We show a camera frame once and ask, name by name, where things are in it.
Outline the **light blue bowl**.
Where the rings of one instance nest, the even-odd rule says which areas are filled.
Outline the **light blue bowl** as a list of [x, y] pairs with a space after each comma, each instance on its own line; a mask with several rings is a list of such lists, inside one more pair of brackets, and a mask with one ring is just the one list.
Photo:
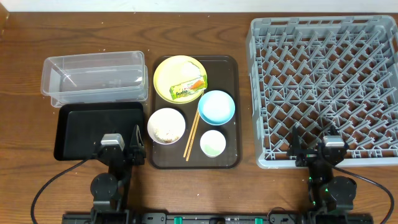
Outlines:
[[233, 98], [221, 90], [205, 93], [198, 102], [200, 118], [213, 126], [221, 126], [229, 122], [233, 118], [235, 110]]

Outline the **white rice pile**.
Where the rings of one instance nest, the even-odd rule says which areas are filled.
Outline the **white rice pile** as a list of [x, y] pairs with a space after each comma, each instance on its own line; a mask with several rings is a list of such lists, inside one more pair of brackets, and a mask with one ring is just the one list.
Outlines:
[[164, 144], [173, 143], [180, 138], [178, 127], [167, 123], [156, 124], [154, 136], [158, 142]]

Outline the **pink bowl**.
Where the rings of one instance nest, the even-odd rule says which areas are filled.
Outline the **pink bowl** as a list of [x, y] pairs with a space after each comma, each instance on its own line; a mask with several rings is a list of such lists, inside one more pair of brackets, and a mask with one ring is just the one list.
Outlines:
[[178, 127], [180, 138], [183, 136], [183, 134], [185, 132], [185, 127], [186, 127], [185, 118], [179, 111], [177, 111], [173, 108], [159, 109], [159, 110], [155, 111], [150, 116], [150, 118], [147, 122], [147, 132], [148, 132], [150, 138], [156, 143], [164, 144], [164, 143], [158, 142], [158, 140], [156, 140], [156, 138], [154, 136], [154, 127], [158, 123], [167, 123], [167, 124], [172, 124], [172, 125]]

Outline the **yellow round plate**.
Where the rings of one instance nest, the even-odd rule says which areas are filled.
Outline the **yellow round plate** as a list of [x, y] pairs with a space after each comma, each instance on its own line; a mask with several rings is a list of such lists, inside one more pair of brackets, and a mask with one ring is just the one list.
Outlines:
[[180, 66], [184, 62], [192, 62], [200, 68], [201, 76], [207, 76], [204, 66], [195, 58], [186, 55], [177, 55], [165, 59], [161, 62], [154, 72], [154, 88], [156, 93], [165, 101], [175, 104], [185, 104], [197, 99], [204, 90], [195, 93], [194, 95], [186, 96], [183, 98], [172, 99], [170, 95], [170, 87], [183, 83], [180, 77]]

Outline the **white green cup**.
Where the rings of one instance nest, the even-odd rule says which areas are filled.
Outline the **white green cup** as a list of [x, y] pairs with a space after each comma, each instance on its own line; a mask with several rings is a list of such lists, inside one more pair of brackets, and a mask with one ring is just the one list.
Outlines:
[[208, 157], [219, 156], [226, 148], [224, 135], [217, 130], [209, 130], [200, 138], [200, 148]]

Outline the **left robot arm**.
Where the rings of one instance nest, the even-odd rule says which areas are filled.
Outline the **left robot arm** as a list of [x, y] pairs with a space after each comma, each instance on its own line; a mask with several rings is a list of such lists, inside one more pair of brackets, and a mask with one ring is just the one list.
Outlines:
[[132, 168], [143, 165], [146, 158], [140, 127], [134, 126], [129, 145], [125, 145], [119, 133], [105, 134], [95, 156], [108, 166], [108, 171], [91, 182], [91, 222], [133, 223], [131, 212], [126, 208]]

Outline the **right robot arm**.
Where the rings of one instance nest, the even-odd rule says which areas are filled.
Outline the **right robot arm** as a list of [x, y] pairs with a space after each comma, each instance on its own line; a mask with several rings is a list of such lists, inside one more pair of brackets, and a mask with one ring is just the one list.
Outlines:
[[348, 144], [334, 126], [314, 148], [300, 144], [297, 128], [292, 128], [292, 142], [287, 154], [295, 157], [297, 167], [307, 167], [308, 198], [313, 207], [297, 217], [297, 223], [348, 223], [353, 209], [356, 182], [345, 176], [333, 175], [333, 169], [344, 160]]

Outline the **green yellow snack wrapper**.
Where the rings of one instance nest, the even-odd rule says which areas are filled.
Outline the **green yellow snack wrapper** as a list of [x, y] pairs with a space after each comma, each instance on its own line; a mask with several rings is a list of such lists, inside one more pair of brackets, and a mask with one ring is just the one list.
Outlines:
[[195, 93], [206, 89], [208, 86], [207, 76], [199, 76], [193, 80], [189, 80], [170, 87], [170, 95], [173, 100], [194, 95]]

